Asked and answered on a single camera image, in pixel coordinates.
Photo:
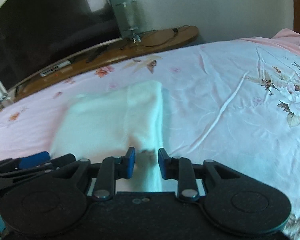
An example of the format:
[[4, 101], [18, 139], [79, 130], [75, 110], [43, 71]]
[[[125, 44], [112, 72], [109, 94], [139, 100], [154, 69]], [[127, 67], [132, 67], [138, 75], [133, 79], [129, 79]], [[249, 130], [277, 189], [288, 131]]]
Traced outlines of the white knit sweater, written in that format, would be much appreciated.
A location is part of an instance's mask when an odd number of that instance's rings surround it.
[[69, 105], [52, 141], [52, 157], [71, 153], [92, 163], [135, 148], [132, 178], [118, 190], [160, 192], [158, 150], [163, 146], [162, 84], [146, 81], [104, 94], [79, 95]]

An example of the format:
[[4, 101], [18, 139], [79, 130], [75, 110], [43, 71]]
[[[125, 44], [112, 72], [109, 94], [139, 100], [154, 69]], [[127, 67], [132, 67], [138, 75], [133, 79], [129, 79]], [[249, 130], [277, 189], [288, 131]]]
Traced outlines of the silver set-top box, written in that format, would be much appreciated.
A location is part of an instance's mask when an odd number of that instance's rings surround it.
[[55, 64], [54, 66], [51, 66], [51, 67], [47, 68], [46, 70], [40, 72], [39, 75], [41, 77], [48, 76], [48, 75], [50, 75], [50, 74], [52, 74], [52, 73], [60, 70], [61, 68], [66, 67], [66, 66], [68, 66], [70, 64], [71, 64], [70, 60], [63, 61], [63, 62], [61, 62], [59, 64]]

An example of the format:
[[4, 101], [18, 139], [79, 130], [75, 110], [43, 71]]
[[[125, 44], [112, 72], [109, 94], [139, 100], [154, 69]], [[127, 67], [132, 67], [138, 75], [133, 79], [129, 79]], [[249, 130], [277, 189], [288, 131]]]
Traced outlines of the pink floral bed sheet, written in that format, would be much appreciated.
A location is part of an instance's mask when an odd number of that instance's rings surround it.
[[213, 159], [284, 192], [285, 233], [300, 239], [300, 34], [289, 29], [123, 61], [32, 94], [0, 112], [0, 160], [50, 153], [79, 95], [151, 80], [162, 84], [167, 153]]

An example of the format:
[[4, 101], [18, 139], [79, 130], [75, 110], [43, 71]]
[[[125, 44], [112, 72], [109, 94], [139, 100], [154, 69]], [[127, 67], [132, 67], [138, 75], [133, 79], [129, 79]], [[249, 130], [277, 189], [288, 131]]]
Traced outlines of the wooden TV console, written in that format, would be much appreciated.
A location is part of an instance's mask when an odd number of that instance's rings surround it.
[[112, 65], [128, 59], [181, 48], [195, 41], [199, 36], [196, 26], [183, 25], [173, 29], [147, 31], [141, 34], [141, 43], [137, 46], [124, 38], [110, 44], [95, 59], [88, 61], [88, 53], [75, 56], [74, 62], [60, 70], [41, 77], [38, 74], [9, 91], [9, 97], [0, 105], [0, 110], [11, 103], [17, 102], [31, 94], [39, 92], [59, 82], [72, 83], [73, 78], [92, 70]]

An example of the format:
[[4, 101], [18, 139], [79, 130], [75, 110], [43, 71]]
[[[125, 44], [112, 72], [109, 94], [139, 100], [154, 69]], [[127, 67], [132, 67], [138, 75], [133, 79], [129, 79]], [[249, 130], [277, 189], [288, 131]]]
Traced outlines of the large black curved television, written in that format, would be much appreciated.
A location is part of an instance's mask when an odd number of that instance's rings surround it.
[[10, 89], [120, 37], [110, 0], [7, 0], [0, 8], [0, 81]]

